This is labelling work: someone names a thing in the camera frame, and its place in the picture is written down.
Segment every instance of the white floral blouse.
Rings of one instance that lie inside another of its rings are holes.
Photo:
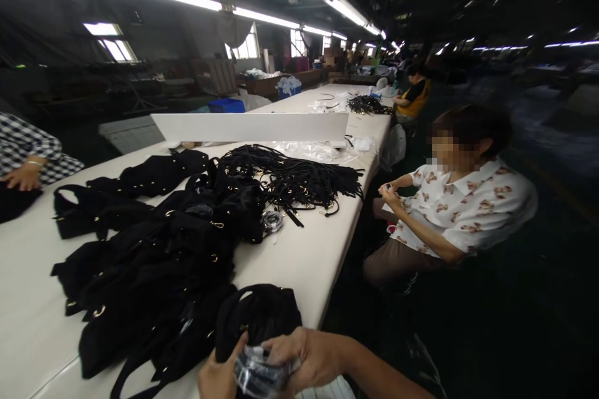
[[[436,170],[435,165],[422,165],[411,173],[420,190],[402,197],[404,209],[468,256],[505,240],[537,211],[534,185],[499,158],[452,184],[447,184],[451,172]],[[383,209],[391,211],[386,204]],[[389,228],[391,238],[439,257],[401,220]]]

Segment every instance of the table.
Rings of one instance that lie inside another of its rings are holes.
[[[307,112],[314,100],[327,94],[366,88],[326,85],[294,95],[286,100],[252,112]],[[377,150],[389,128],[388,115],[350,114],[347,133],[373,137]],[[208,156],[222,156],[244,143],[201,148]],[[52,265],[64,260],[81,244],[95,239],[87,234],[61,240],[55,222],[52,192],[64,184],[84,185],[98,176],[117,177],[128,167],[143,162],[150,155],[168,154],[165,143],[152,145],[90,167],[46,189],[34,206],[20,218],[0,225],[2,266],[0,268],[0,398],[7,399],[108,399],[121,365],[104,370],[90,380],[81,379],[77,345],[84,323],[83,313],[64,316],[65,297],[61,285],[50,277]],[[363,189],[374,176],[378,161],[370,151],[348,164],[365,169]],[[183,182],[178,190],[185,186]],[[163,197],[149,203],[159,204]],[[276,244],[267,237],[259,246],[240,244],[235,252],[235,278],[238,288],[272,283],[295,291],[305,326],[317,328],[358,220],[362,202],[358,198],[339,196],[340,210],[325,218],[318,210],[301,211],[305,228],[285,219]],[[153,368],[146,363],[132,374],[123,398],[150,385]],[[167,386],[159,398],[197,399],[197,370]]]

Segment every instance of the checkered shirt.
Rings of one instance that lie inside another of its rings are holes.
[[[0,112],[0,179],[22,166],[30,155],[48,159],[39,172],[42,186],[83,168],[83,162],[62,153],[62,145],[56,137],[14,115]]]

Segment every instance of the white divider board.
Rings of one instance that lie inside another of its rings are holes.
[[[348,113],[152,114],[166,140],[177,142],[343,142]]]

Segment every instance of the gold metal ring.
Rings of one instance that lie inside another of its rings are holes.
[[[105,305],[102,306],[99,312],[97,310],[94,310],[94,318],[98,318],[98,316],[102,315],[104,313],[104,310],[106,310]]]

